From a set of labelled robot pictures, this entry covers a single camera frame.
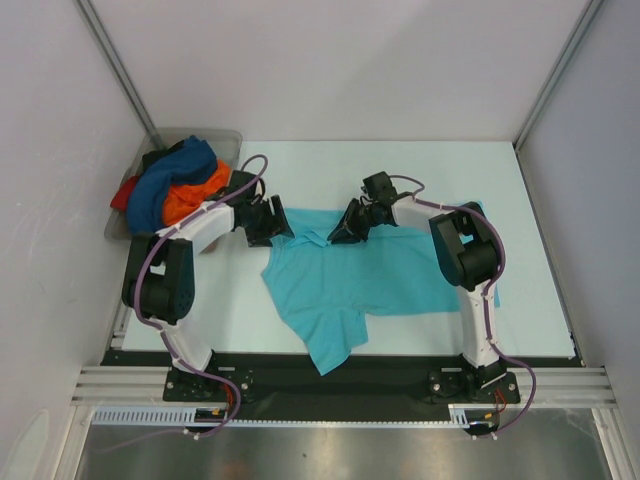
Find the metal sheet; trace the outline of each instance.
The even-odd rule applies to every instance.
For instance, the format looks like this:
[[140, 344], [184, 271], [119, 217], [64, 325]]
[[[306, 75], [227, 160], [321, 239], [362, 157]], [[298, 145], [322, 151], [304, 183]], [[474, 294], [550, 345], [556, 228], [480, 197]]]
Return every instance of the metal sheet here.
[[498, 441], [461, 430], [226, 428], [194, 442], [167, 435], [98, 454], [153, 431], [91, 428], [76, 480], [610, 479], [588, 410], [538, 410]]

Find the plastic bin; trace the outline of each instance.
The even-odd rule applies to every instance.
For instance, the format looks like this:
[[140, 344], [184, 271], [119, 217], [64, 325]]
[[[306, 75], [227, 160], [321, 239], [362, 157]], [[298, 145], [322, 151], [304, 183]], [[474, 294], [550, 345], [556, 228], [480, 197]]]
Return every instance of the plastic bin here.
[[[195, 135], [209, 142], [213, 151], [216, 152], [216, 156], [232, 169], [238, 167], [238, 157], [240, 155], [240, 146], [242, 145], [242, 135], [239, 132], [207, 128], [159, 128], [158, 134], [167, 147], [190, 135]], [[120, 185], [132, 176], [141, 173], [142, 156], [152, 150], [154, 150], [154, 146], [151, 143], [151, 138], [147, 135], [142, 141], [131, 167], [122, 176]], [[104, 229], [104, 236], [111, 241], [131, 240], [131, 232], [129, 232], [127, 219], [123, 212], [117, 210], [111, 212], [107, 226]]]

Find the purple cable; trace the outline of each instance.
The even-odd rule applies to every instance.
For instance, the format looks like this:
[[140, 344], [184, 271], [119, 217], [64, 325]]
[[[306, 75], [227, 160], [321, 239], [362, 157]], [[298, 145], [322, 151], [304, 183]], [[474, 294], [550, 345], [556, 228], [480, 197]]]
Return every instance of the purple cable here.
[[[222, 427], [224, 427], [227, 423], [229, 423], [231, 420], [233, 420], [235, 418], [235, 416], [238, 414], [238, 411], [240, 410], [240, 398], [241, 398], [240, 390], [238, 389], [238, 387], [233, 382], [227, 380], [226, 378], [220, 377], [218, 375], [213, 375], [211, 373], [203, 372], [201, 370], [198, 370], [198, 369], [192, 367], [191, 365], [189, 365], [187, 362], [185, 362], [184, 360], [182, 360], [180, 358], [180, 356], [178, 355], [178, 352], [175, 350], [175, 348], [173, 348], [173, 345], [171, 345], [171, 342], [169, 341], [169, 338], [167, 337], [166, 333], [162, 331], [163, 330], [162, 326], [160, 324], [158, 324], [157, 322], [154, 322], [153, 320], [150, 320], [148, 318], [144, 318], [144, 315], [142, 314], [142, 310], [140, 308], [140, 295], [142, 293], [142, 283], [144, 281], [145, 275], [147, 274], [147, 271], [149, 270], [149, 267], [151, 266], [151, 262], [153, 261], [153, 258], [156, 256], [156, 254], [158, 253], [158, 250], [160, 250], [162, 245], [169, 239], [169, 237], [171, 235], [177, 233], [179, 231], [179, 229], [186, 227], [191, 222], [193, 222], [195, 219], [199, 218], [201, 215], [204, 215], [204, 213], [210, 212], [211, 210], [213, 210], [214, 208], [217, 208], [218, 206], [220, 206], [221, 204], [227, 202], [228, 200], [231, 200], [232, 198], [234, 198], [234, 197], [240, 195], [241, 193], [247, 191], [253, 185], [258, 183], [258, 181], [260, 181], [260, 178], [262, 177], [262, 175], [264, 175], [264, 172], [266, 171], [267, 166], [269, 165], [269, 159], [265, 155], [258, 154], [258, 155], [254, 155], [254, 156], [250, 157], [242, 165], [242, 170], [244, 170], [245, 167], [249, 163], [251, 163], [253, 160], [255, 160], [257, 158], [261, 158], [262, 160], [264, 160], [264, 165], [262, 166], [262, 169], [260, 169], [260, 171], [256, 174], [256, 176], [251, 179], [251, 181], [249, 181], [246, 185], [240, 187], [235, 192], [230, 193], [229, 195], [225, 195], [221, 199], [219, 199], [216, 202], [212, 203], [205, 210], [201, 210], [201, 209], [196, 210], [191, 215], [189, 215], [186, 218], [184, 218], [178, 224], [178, 226], [174, 226], [169, 231], [167, 231], [164, 235], [162, 235], [162, 237], [160, 237], [158, 239], [156, 244], [153, 246], [153, 248], [151, 249], [151, 251], [147, 255], [147, 258], [145, 258], [144, 262], [142, 263], [142, 268], [140, 269], [140, 273], [138, 274], [138, 279], [136, 281], [136, 286], [135, 286], [135, 289], [134, 289], [134, 292], [133, 292], [133, 309], [136, 312], [136, 317], [143, 324], [145, 324], [145, 325], [147, 325], [149, 327], [155, 328], [158, 331], [161, 331], [160, 338], [162, 338], [162, 341], [163, 341], [165, 347], [167, 348], [167, 350], [169, 351], [169, 354], [171, 355], [171, 358], [174, 359], [174, 360], [177, 360], [180, 365], [182, 365], [185, 369], [189, 370], [191, 373], [193, 373], [195, 375], [200, 375], [201, 377], [205, 377], [205, 378], [208, 378], [210, 380], [214, 380], [216, 382], [220, 382], [220, 383], [224, 383], [225, 385], [228, 385], [229, 387], [231, 387], [231, 389], [233, 390], [233, 393], [235, 394], [236, 404], [235, 404], [235, 407], [234, 407], [233, 411], [229, 415], [227, 415], [227, 417], [222, 422], [220, 422], [218, 425], [216, 425], [214, 428], [212, 428], [208, 432], [203, 433], [203, 434], [198, 434], [198, 438], [207, 438], [207, 437], [211, 437], [212, 435], [215, 435]], [[128, 447], [130, 445], [134, 445], [134, 444], [136, 444], [138, 442], [141, 442], [143, 440], [148, 440], [150, 438], [158, 437], [158, 436], [169, 434], [169, 433], [184, 433], [184, 430], [171, 428], [171, 429], [166, 429], [166, 430], [160, 430], [160, 431], [157, 431], [157, 432], [151, 432], [151, 433], [148, 433], [146, 435], [142, 435], [140, 437], [137, 437], [137, 438], [134, 438], [134, 439], [131, 439], [131, 440], [127, 440], [126, 442], [122, 442], [122, 443], [119, 443], [117, 445], [114, 445], [114, 446], [111, 446], [111, 447], [108, 447], [108, 448], [94, 450], [94, 452], [96, 452], [96, 453], [110, 453], [110, 452], [113, 452], [115, 450], [119, 450], [120, 448]]]
[[417, 194], [419, 194], [420, 192], [422, 192], [424, 190], [424, 183], [422, 183], [420, 180], [416, 180], [413, 177], [408, 177], [406, 175], [389, 175], [389, 178], [401, 178], [402, 180], [408, 180], [409, 182], [415, 183], [416, 185], [418, 185], [418, 190], [416, 190], [415, 192], [412, 193], [412, 195], [415, 197]]
[[[405, 178], [407, 180], [411, 180], [421, 186], [423, 186], [422, 182], [419, 182], [418, 180], [415, 180], [413, 178], [410, 177], [404, 177], [404, 176], [400, 176], [397, 175], [395, 176], [397, 178]], [[513, 425], [515, 425], [518, 421], [520, 421], [520, 419], [524, 416], [525, 413], [527, 413], [529, 411], [529, 409], [531, 408], [531, 405], [533, 404], [533, 399], [536, 395], [536, 389], [537, 389], [537, 378], [536, 378], [536, 374], [533, 371], [533, 369], [527, 365], [525, 362], [522, 362], [516, 358], [510, 357], [504, 353], [502, 353], [502, 351], [498, 348], [498, 346], [494, 343], [494, 337], [493, 337], [493, 332], [491, 331], [491, 323], [490, 323], [490, 319], [489, 319], [489, 300], [487, 299], [487, 294], [489, 293], [489, 289], [491, 288], [492, 285], [494, 285], [498, 279], [502, 276], [502, 273], [504, 272], [504, 267], [507, 263], [507, 256], [504, 250], [504, 244], [502, 243], [502, 239], [500, 238], [500, 235], [498, 234], [497, 230], [495, 229], [495, 227], [491, 224], [491, 222], [489, 222], [489, 220], [486, 219], [486, 217], [484, 215], [481, 215], [480, 213], [476, 212], [475, 210], [472, 210], [470, 208], [466, 208], [466, 207], [456, 207], [453, 205], [441, 205], [439, 203], [434, 203], [434, 202], [429, 202], [427, 200], [420, 200], [420, 199], [415, 199], [416, 203], [420, 204], [420, 205], [425, 205], [427, 207], [431, 207], [431, 208], [436, 208], [438, 210], [444, 210], [444, 211], [459, 211], [459, 212], [465, 212], [468, 213], [470, 215], [473, 215], [475, 218], [477, 218], [478, 220], [480, 220], [491, 232], [491, 234], [495, 237], [497, 243], [498, 243], [498, 271], [495, 275], [495, 277], [493, 277], [489, 283], [487, 283], [487, 285], [484, 287], [484, 290], [482, 291], [482, 296], [483, 296], [483, 311], [484, 311], [484, 326], [485, 326], [485, 330], [487, 333], [487, 340], [489, 341], [489, 344], [491, 345], [491, 348], [493, 349], [494, 352], [496, 352], [498, 354], [498, 356], [500, 358], [502, 358], [503, 360], [505, 360], [506, 362], [512, 363], [514, 365], [518, 365], [522, 368], [524, 368], [525, 370], [527, 370], [527, 372], [529, 373], [529, 375], [531, 375], [531, 393], [529, 394], [529, 398], [527, 399], [527, 402], [525, 403], [524, 407], [522, 408], [522, 410], [520, 410], [520, 412], [518, 412], [518, 414], [515, 416], [515, 418], [513, 420], [511, 420], [509, 423], [507, 423], [506, 425], [504, 425], [503, 427], [499, 428], [497, 430], [497, 432], [501, 432], [503, 430], [506, 430], [507, 428], [512, 427]]]

